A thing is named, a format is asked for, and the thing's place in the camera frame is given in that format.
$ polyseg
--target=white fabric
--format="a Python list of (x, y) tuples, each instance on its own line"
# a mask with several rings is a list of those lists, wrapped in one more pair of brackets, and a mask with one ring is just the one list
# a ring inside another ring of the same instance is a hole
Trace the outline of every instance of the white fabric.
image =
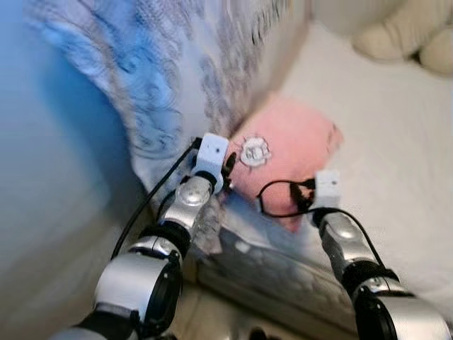
[(388, 16), (405, 0), (314, 0), (314, 18), (330, 31), (351, 35)]
[(381, 23), (356, 35), (353, 45), (376, 60), (407, 58), (447, 24), (452, 14), (453, 0), (407, 0)]
[(427, 69), (453, 75), (453, 25), (438, 32), (420, 51), (420, 62)]
[[(311, 28), (281, 92), (323, 111), (345, 136), (342, 208), (365, 226), (387, 266), (453, 319), (451, 82), (416, 64), (382, 65), (346, 39)], [(291, 235), (229, 200), (225, 227), (253, 244), (326, 268), (317, 231)]]

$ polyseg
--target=silver metal object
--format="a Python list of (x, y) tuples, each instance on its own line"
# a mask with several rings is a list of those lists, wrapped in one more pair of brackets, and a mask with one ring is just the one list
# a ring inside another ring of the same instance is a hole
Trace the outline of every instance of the silver metal object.
[(108, 303), (98, 303), (96, 305), (97, 312), (107, 312), (113, 315), (117, 315), (119, 317), (123, 317), (125, 319), (129, 319), (132, 313), (132, 310), (127, 308), (123, 308), (120, 306), (109, 305)]
[(379, 297), (394, 323), (398, 340), (451, 340), (434, 308), (416, 297)]
[(353, 262), (365, 260), (377, 264), (360, 228), (343, 214), (335, 212), (325, 216), (319, 234), (338, 281), (342, 281), (346, 267)]
[(168, 263), (165, 259), (128, 253), (115, 258), (105, 267), (98, 286), (95, 302), (138, 310), (143, 322), (149, 298), (157, 279)]
[(212, 194), (211, 183), (199, 176), (191, 177), (176, 189), (175, 200), (162, 219), (182, 225), (191, 237), (201, 209)]
[[(49, 340), (107, 340), (105, 337), (89, 329), (72, 327), (55, 334)], [(127, 340), (138, 340), (137, 333), (132, 332)]]
[(399, 292), (399, 293), (407, 293), (408, 291), (397, 281), (392, 278), (370, 278), (366, 280), (364, 283), (360, 285), (359, 288), (355, 290), (352, 294), (352, 303), (354, 304), (359, 292), (363, 292), (363, 290), (368, 288), (368, 290), (373, 293), (382, 293), (382, 292)]
[(175, 246), (170, 241), (168, 241), (167, 239), (164, 239), (163, 237), (157, 237), (157, 236), (142, 237), (141, 239), (138, 240), (137, 243), (134, 243), (129, 248), (129, 250), (134, 249), (134, 248), (150, 249), (150, 250), (156, 251), (164, 256), (169, 256), (172, 251), (175, 251), (176, 256), (179, 258), (180, 266), (183, 265), (183, 257), (181, 256), (181, 253), (179, 252), (178, 247)]

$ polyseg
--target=black joint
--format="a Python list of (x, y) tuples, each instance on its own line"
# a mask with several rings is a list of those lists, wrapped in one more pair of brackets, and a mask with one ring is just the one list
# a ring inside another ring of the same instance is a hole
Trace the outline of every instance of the black joint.
[(207, 179), (211, 183), (212, 190), (214, 191), (214, 187), (217, 184), (217, 179), (215, 179), (213, 175), (211, 175), (207, 171), (199, 171), (195, 175)]
[(187, 181), (190, 179), (190, 176), (184, 176), (183, 179), (181, 179), (180, 184), (187, 183)]
[(136, 324), (131, 322), (131, 319), (116, 314), (94, 311), (75, 327), (88, 329), (107, 340), (124, 340), (130, 338)]
[(143, 338), (157, 336), (170, 327), (182, 284), (183, 276), (179, 263), (168, 263), (157, 278), (149, 298), (141, 331)]
[(379, 297), (364, 287), (355, 301), (355, 323), (360, 339), (397, 339), (392, 318)]
[(182, 225), (172, 221), (163, 221), (157, 227), (145, 228), (140, 237), (145, 236), (157, 236), (167, 239), (178, 248), (183, 259), (190, 247), (189, 232)]
[(180, 257), (177, 251), (172, 250), (170, 254), (167, 256), (168, 261), (171, 264), (179, 264), (180, 262)]
[(357, 288), (370, 278), (392, 278), (399, 282), (391, 269), (371, 261), (358, 261), (346, 267), (341, 284), (352, 297)]
[(135, 329), (140, 326), (140, 314), (138, 310), (133, 310), (130, 313), (130, 322)]

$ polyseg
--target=black cable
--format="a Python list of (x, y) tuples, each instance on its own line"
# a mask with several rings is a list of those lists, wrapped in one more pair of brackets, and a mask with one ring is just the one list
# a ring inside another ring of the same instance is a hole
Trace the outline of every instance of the black cable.
[(161, 213), (165, 207), (165, 204), (168, 202), (168, 200), (171, 198), (171, 196), (173, 196), (175, 194), (175, 192), (176, 192), (175, 190), (172, 190), (167, 194), (167, 196), (164, 197), (164, 199), (162, 200), (162, 202), (159, 206), (159, 209), (157, 209), (157, 214), (156, 214), (157, 219), (159, 219), (161, 217)]
[(175, 164), (173, 164), (173, 166), (170, 168), (170, 170), (167, 171), (167, 173), (164, 175), (164, 177), (162, 177), (162, 179), (156, 184), (156, 186), (153, 188), (153, 190), (151, 190), (149, 192), (148, 196), (143, 200), (143, 202), (139, 205), (139, 207), (134, 211), (134, 213), (130, 217), (129, 221), (127, 221), (125, 228), (122, 230), (120, 237), (118, 237), (118, 240), (116, 242), (115, 248), (113, 249), (113, 253), (112, 253), (112, 256), (110, 257), (110, 260), (113, 260), (118, 255), (118, 253), (120, 253), (121, 246), (124, 243), (124, 241), (126, 240), (127, 234), (129, 234), (135, 221), (140, 216), (143, 209), (145, 209), (145, 207), (148, 205), (149, 201), (156, 194), (156, 192), (168, 180), (168, 178), (171, 176), (171, 174), (176, 170), (176, 168), (178, 168), (179, 164), (181, 164), (181, 162), (187, 157), (187, 155), (193, 149), (199, 149), (200, 145), (201, 145), (201, 138), (195, 138), (193, 143), (184, 151), (184, 153), (178, 158), (178, 160), (175, 162)]
[(289, 183), (289, 184), (294, 183), (294, 184), (297, 184), (298, 186), (304, 186), (305, 188), (311, 189), (311, 190), (314, 190), (315, 185), (316, 185), (316, 181), (314, 178), (307, 179), (306, 181), (303, 181), (303, 182), (295, 182), (295, 181), (291, 181), (289, 179), (278, 179), (276, 181), (271, 181), (271, 182), (267, 183), (264, 187), (262, 187), (256, 197), (261, 197), (264, 193), (264, 190), (266, 190), (271, 185), (276, 184), (276, 183)]
[(373, 242), (372, 240), (369, 238), (367, 232), (365, 231), (365, 228), (362, 226), (362, 224), (359, 222), (359, 220), (357, 218), (355, 218), (355, 216), (353, 214), (351, 214), (350, 212), (346, 211), (346, 210), (343, 210), (343, 209), (340, 209), (340, 208), (313, 208), (313, 209), (310, 209), (310, 210), (307, 210), (307, 214), (308, 213), (316, 213), (316, 212), (325, 212), (325, 213), (342, 213), (346, 216), (348, 216), (352, 221), (354, 221), (354, 223), (359, 227), (359, 229), (362, 231), (363, 233), (363, 236), (365, 237), (365, 239), (367, 240), (367, 243), (368, 243), (368, 246), (369, 248), (371, 249), (374, 257), (376, 258), (376, 261), (377, 263), (383, 267), (383, 268), (386, 268), (384, 263), (382, 262), (381, 260), (381, 257), (379, 256), (379, 254), (377, 253), (377, 250), (374, 248), (374, 245), (373, 245)]

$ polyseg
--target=blue wall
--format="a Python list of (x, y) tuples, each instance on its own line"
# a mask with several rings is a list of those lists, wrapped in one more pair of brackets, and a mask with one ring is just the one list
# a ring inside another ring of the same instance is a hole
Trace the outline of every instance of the blue wall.
[(91, 306), (143, 190), (107, 99), (0, 1), (0, 339), (44, 339)]

